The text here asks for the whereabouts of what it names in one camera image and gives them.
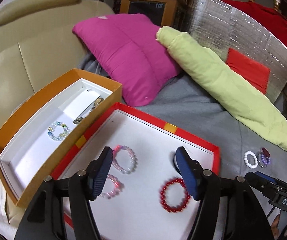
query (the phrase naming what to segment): foil insulation mat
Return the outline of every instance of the foil insulation mat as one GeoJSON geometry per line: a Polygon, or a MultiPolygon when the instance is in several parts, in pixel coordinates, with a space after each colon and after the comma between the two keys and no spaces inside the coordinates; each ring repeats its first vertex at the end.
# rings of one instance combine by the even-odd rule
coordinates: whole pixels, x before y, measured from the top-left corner
{"type": "Polygon", "coordinates": [[[233,48],[270,69],[267,98],[274,103],[287,83],[287,47],[260,23],[220,0],[191,0],[183,31],[226,61],[233,48]]]}

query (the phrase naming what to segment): red blanket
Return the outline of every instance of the red blanket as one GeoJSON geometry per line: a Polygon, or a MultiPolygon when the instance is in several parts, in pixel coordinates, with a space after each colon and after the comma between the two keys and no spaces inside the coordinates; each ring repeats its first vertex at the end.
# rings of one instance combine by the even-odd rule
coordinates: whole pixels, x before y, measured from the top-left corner
{"type": "Polygon", "coordinates": [[[287,20],[280,13],[254,2],[223,1],[255,19],[287,47],[287,20]]]}

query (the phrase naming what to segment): red beaded bracelet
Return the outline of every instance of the red beaded bracelet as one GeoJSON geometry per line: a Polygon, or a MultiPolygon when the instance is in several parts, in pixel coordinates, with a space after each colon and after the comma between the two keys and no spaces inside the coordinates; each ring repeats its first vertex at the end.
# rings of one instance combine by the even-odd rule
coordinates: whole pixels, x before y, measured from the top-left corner
{"type": "Polygon", "coordinates": [[[180,179],[180,178],[174,178],[170,181],[167,181],[165,186],[160,191],[160,203],[162,207],[168,212],[173,212],[173,213],[181,212],[184,208],[187,207],[187,203],[189,202],[189,200],[190,200],[190,195],[188,194],[186,185],[184,184],[183,179],[180,179]],[[185,198],[183,199],[182,203],[179,206],[171,207],[167,205],[165,201],[165,191],[167,190],[168,186],[175,184],[175,183],[180,183],[181,186],[184,188],[185,198]]]}

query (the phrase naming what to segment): rolled green blanket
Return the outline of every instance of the rolled green blanket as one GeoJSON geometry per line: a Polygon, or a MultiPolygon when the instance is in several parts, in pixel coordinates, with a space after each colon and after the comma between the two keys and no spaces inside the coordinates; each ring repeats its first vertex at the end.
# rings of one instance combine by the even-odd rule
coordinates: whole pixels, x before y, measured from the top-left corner
{"type": "Polygon", "coordinates": [[[234,118],[287,151],[285,117],[268,98],[231,70],[215,52],[199,45],[188,33],[168,26],[160,28],[156,38],[181,68],[234,118]]]}

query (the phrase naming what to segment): box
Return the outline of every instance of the box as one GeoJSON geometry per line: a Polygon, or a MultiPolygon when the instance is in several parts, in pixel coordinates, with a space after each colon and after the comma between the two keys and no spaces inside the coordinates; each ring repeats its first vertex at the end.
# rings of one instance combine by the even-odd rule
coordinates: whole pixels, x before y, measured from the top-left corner
{"type": "MultiPolygon", "coordinates": [[[[7,120],[0,129],[0,178],[16,206],[28,206],[43,178],[89,125],[121,100],[121,94],[120,83],[72,69],[35,93],[7,120]],[[104,100],[88,114],[98,96],[104,100]],[[74,125],[72,121],[81,116],[81,123],[74,125]],[[66,123],[70,130],[62,141],[47,135],[55,121],[66,123]]],[[[59,129],[62,127],[56,127],[55,136],[59,129]]]]}
{"type": "MultiPolygon", "coordinates": [[[[184,146],[192,159],[204,169],[219,173],[219,148],[172,124],[129,106],[115,103],[93,123],[82,136],[83,147],[73,146],[52,172],[54,179],[69,178],[98,158],[105,146],[130,147],[137,158],[131,174],[122,174],[113,165],[109,174],[122,185],[119,195],[111,199],[97,197],[90,202],[93,216],[102,239],[187,239],[199,202],[190,199],[182,212],[168,213],[160,204],[159,192],[166,181],[180,175],[173,168],[173,155],[184,146]]],[[[127,152],[117,156],[120,166],[127,168],[127,152]]],[[[107,180],[103,192],[113,189],[107,180]]],[[[184,196],[180,185],[166,193],[170,205],[178,205],[184,196]]],[[[69,199],[64,198],[65,221],[70,218],[69,199]]]]}

